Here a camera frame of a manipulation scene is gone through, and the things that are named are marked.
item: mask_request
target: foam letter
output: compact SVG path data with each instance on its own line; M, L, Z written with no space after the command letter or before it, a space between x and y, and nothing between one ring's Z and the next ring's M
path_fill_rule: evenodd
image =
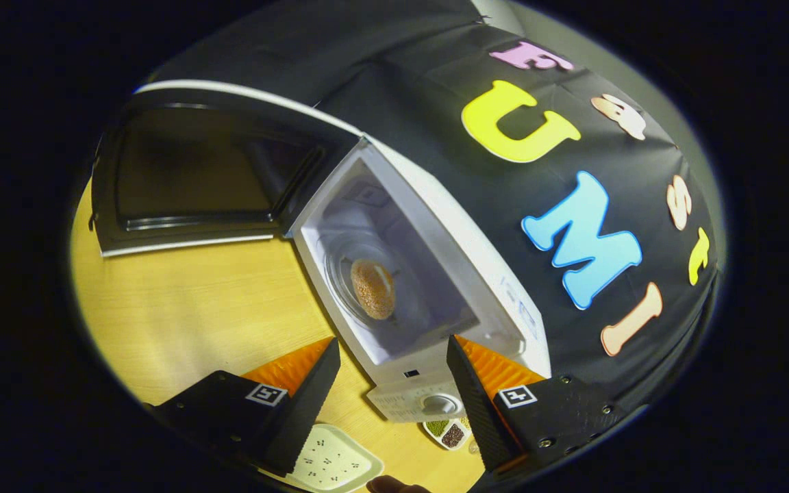
M588 309L595 295L617 275L641 263L641 246L634 234L620 231L599 237L607 211L605 188L586 171L579 171L576 189L562 202L541 218L523 218L523 231L535 247L544 251L552 249L553 237L568 228L553 256L553 266L589 261L562 277L568 296L579 309Z
M651 318L660 316L662 312L663 296L660 287L655 283L649 283L644 299L638 302L629 315L624 316L619 323L601 329L601 346L608 356L617 356L627 340L641 330L641 327L647 325Z
M506 52L492 52L489 53L492 58L497 58L502 62L510 63L516 68L523 70L529 68L528 62L533 62L536 68L553 68L554 66L561 66L566 70L571 70L574 66L568 60L562 60L560 57L542 50L533 44L520 41L519 46L511 48Z
M711 242L708 241L708 236L705 235L705 230L700 227L699 240L696 241L696 246L692 248L688 266L691 286L695 286L699 281L699 266L702 266L702 268L707 268L708 266L708 249L710 247Z
M686 182L679 175L674 175L673 184L666 190L666 202L671 212L674 227L683 231L686 226L686 217L692 212L692 199L690 191L686 189Z
M467 132L486 150L510 162L533 162L550 152L566 138L580 140L580 132L556 112L544 112L547 121L522 140L513 140L498 129L502 116L522 105L536 106L531 94L507 81L493 81L488 92L480 94L461 110Z

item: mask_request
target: food item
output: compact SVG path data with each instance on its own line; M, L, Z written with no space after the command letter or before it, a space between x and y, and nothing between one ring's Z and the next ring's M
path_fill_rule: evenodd
M441 439L445 446L457 446L458 441L464 438L464 432L459 427L450 427L450 431Z
M312 367L321 358L328 344L331 344L332 337L328 337L307 346L292 351L287 355L281 356L273 361L242 375L243 378L257 381L266 385L272 385L279 389L288 390L289 395L294 396L303 379L310 373Z
M371 318L385 320L395 312L395 279L381 263L358 259L351 265L351 286Z
M494 400L495 394L501 389L510 389L519 385L529 385L544 377L536 374L519 363L510 361L491 349L480 346L475 342L456 335L455 339L461 344L461 349L473 365L473 370L479 377L479 382L489 396Z
M447 419L443 421L429 421L425 423L425 426L428 428L428 431L436 437L444 434L444 430L448 427L449 421Z

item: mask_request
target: light wood surface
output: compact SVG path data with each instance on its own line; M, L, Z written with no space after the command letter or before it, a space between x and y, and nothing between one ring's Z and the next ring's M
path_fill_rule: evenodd
M89 218L90 184L71 236L79 308L110 369L141 402L159 405L215 370L241 375L337 335L290 241L103 259ZM448 452L418 424L385 421L364 397L373 384L342 341L340 359L317 421L341 428L404 483L460 493L479 479L479 454L467 445Z

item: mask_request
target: white microwave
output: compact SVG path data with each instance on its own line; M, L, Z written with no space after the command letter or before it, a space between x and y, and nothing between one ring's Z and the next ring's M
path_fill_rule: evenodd
M538 307L440 181L309 106L216 81L147 84L97 149L91 193L103 256L292 238L391 421L464 416L451 334L551 377ZM392 280L384 318L355 291L362 261Z

